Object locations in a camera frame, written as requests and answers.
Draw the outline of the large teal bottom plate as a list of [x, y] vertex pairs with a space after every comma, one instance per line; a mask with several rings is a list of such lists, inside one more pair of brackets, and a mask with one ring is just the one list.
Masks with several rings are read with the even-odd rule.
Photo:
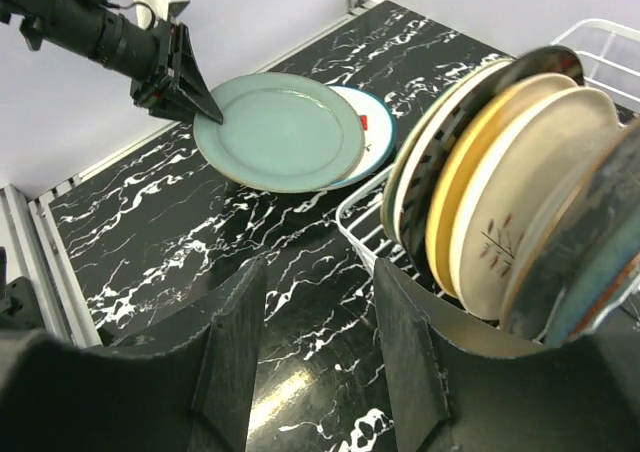
[[304, 193], [348, 176], [365, 150], [359, 115], [312, 79], [265, 72], [239, 76], [211, 93], [223, 121], [193, 120], [197, 148], [233, 182], [275, 193]]

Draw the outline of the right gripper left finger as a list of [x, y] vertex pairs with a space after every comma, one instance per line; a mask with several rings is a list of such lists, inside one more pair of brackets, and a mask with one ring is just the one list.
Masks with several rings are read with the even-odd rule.
[[1, 335], [5, 451], [242, 451], [267, 292], [254, 258], [110, 347]]

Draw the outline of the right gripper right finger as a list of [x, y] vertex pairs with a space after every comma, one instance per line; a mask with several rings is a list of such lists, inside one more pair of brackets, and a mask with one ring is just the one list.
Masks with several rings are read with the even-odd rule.
[[635, 451], [639, 336], [558, 348], [499, 331], [375, 263], [374, 298], [401, 451]]

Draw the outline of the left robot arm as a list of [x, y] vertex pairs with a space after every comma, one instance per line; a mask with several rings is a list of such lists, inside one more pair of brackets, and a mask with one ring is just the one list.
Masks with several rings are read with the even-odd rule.
[[223, 114], [193, 53], [189, 29], [177, 16], [190, 0], [132, 0], [136, 19], [112, 0], [1, 0], [1, 20], [22, 18], [30, 50], [45, 41], [118, 72], [131, 81], [134, 104], [153, 117], [190, 122]]

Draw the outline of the brown rimmed plate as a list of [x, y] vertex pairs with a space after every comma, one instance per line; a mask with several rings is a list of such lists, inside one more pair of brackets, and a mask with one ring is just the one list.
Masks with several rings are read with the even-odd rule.
[[503, 304], [500, 328], [528, 340], [542, 334], [584, 255], [639, 204], [639, 120], [560, 191], [532, 224], [533, 248], [514, 270]]

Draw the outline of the cream yellow leaf plate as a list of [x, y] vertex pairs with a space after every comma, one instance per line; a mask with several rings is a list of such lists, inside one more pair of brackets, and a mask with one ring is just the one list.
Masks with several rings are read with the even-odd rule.
[[574, 80], [560, 73], [528, 77], [489, 101], [463, 130], [437, 182], [425, 231], [426, 257], [444, 293], [457, 296], [449, 265], [451, 236], [457, 210], [479, 162], [518, 114], [554, 92], [576, 86]]

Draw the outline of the cream pink leaf plate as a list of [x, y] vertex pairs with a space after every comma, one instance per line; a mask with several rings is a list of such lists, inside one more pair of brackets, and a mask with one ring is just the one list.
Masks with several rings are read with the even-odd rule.
[[451, 236], [449, 262], [464, 308], [497, 320], [521, 241], [547, 196], [614, 136], [609, 96], [569, 87], [501, 119], [498, 136], [474, 171]]

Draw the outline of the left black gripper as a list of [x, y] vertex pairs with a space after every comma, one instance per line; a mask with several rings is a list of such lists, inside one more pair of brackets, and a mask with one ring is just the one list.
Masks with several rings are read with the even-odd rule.
[[132, 80], [134, 104], [156, 118], [223, 121], [198, 68], [189, 29], [159, 21], [143, 30], [122, 14], [79, 0], [56, 0], [49, 41]]

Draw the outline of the blue blossom branch plate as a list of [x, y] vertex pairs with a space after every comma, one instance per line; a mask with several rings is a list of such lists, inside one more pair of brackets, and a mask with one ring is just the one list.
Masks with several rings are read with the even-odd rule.
[[588, 326], [639, 265], [639, 211], [585, 262], [553, 314], [544, 344], [558, 347]]

